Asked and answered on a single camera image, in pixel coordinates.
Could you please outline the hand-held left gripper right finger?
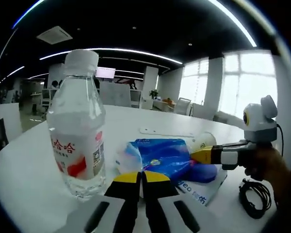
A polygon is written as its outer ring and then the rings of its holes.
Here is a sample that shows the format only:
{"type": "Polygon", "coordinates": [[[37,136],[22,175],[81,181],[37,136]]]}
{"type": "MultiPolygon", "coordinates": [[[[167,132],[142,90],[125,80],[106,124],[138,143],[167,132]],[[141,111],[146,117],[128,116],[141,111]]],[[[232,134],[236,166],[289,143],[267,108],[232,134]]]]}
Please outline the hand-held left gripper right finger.
{"type": "Polygon", "coordinates": [[[141,173],[145,213],[152,233],[222,233],[216,216],[191,194],[180,194],[167,176],[141,173]]]}

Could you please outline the person's right hand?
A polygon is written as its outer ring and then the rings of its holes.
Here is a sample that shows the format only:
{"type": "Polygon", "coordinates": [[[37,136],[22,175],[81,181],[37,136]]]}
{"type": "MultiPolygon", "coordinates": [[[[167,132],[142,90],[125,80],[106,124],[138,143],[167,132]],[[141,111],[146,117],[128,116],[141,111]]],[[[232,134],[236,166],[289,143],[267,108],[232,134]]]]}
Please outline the person's right hand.
{"type": "Polygon", "coordinates": [[[291,171],[277,149],[257,148],[250,164],[244,167],[247,176],[270,183],[277,203],[284,199],[291,183],[291,171]]]}

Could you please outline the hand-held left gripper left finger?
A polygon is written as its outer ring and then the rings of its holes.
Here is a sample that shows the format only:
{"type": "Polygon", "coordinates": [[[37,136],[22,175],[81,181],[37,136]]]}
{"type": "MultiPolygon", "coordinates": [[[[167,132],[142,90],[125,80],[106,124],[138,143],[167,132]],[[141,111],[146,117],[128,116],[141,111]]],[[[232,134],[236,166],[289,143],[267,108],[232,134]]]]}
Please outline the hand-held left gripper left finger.
{"type": "Polygon", "coordinates": [[[117,176],[105,194],[94,195],[67,216],[62,233],[131,233],[137,218],[140,172],[117,176]]]}

